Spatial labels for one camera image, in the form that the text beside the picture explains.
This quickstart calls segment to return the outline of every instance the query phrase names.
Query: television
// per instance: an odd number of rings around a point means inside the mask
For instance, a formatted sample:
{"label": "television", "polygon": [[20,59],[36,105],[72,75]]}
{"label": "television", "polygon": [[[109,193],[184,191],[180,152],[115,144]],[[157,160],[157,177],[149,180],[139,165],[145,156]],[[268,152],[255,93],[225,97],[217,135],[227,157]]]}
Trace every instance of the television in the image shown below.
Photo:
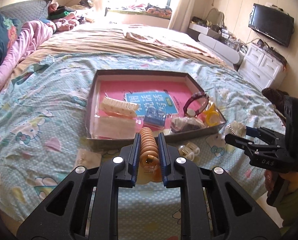
{"label": "television", "polygon": [[254,31],[288,47],[294,33],[294,18],[274,8],[254,4],[249,18]]}

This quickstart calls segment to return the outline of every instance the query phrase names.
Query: blue polka dot fabric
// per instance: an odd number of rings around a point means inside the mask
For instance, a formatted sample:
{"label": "blue polka dot fabric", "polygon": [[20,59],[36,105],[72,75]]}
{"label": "blue polka dot fabric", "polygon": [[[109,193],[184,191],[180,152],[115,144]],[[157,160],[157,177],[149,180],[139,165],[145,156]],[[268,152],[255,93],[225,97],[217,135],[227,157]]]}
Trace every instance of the blue polka dot fabric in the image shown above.
{"label": "blue polka dot fabric", "polygon": [[[85,114],[93,77],[100,69],[151,69],[189,73],[225,118],[284,133],[273,105],[235,71],[188,59],[161,60],[108,53],[48,56],[0,93],[0,209],[23,221],[74,168],[79,149],[91,149]],[[265,192],[264,170],[242,150],[226,145],[223,130],[191,140],[197,165],[223,167],[253,198]],[[119,154],[103,153],[102,162]],[[119,191],[119,239],[180,236],[180,191],[150,182]]]}

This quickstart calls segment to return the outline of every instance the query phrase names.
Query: human hand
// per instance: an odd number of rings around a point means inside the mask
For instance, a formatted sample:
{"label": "human hand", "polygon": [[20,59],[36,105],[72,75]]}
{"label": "human hand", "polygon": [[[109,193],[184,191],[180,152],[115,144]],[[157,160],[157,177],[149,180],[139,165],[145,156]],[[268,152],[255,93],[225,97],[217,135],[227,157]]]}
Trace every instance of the human hand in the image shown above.
{"label": "human hand", "polygon": [[[279,176],[285,180],[290,181],[285,195],[293,193],[298,189],[298,172],[291,171],[289,173],[279,173]],[[270,194],[273,191],[274,184],[275,184],[275,181],[273,180],[273,172],[266,170],[265,171],[265,187]]]}

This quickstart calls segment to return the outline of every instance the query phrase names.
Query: silver screw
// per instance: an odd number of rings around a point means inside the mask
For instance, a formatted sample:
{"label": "silver screw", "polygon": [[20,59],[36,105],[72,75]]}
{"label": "silver screw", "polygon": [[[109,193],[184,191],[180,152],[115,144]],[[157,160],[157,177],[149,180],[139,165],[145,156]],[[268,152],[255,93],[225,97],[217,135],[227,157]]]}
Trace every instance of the silver screw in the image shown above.
{"label": "silver screw", "polygon": [[215,168],[213,169],[213,171],[214,171],[215,173],[217,173],[217,174],[223,174],[223,173],[224,173],[224,170],[223,170],[222,168],[220,168],[220,167],[215,167]]}
{"label": "silver screw", "polygon": [[85,167],[79,166],[79,167],[76,168],[76,173],[84,173],[85,170],[86,170]]}
{"label": "silver screw", "polygon": [[122,163],[122,162],[123,162],[123,158],[120,157],[120,156],[117,156],[117,157],[114,157],[114,158],[112,159],[112,161],[113,161],[114,163]]}
{"label": "silver screw", "polygon": [[178,157],[178,158],[176,159],[176,162],[177,162],[177,163],[180,163],[180,164],[184,164],[184,163],[186,162],[186,159],[183,158],[183,157]]}

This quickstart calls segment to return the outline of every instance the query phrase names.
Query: pink blanket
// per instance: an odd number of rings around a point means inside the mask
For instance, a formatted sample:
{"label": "pink blanket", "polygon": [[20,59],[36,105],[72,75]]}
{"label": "pink blanket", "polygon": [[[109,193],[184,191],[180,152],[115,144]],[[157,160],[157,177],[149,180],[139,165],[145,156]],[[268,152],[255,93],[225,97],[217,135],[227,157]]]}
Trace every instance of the pink blanket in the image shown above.
{"label": "pink blanket", "polygon": [[53,34],[51,27],[41,21],[26,22],[21,33],[12,45],[6,58],[0,66],[0,90],[7,82],[18,62],[24,60]]}

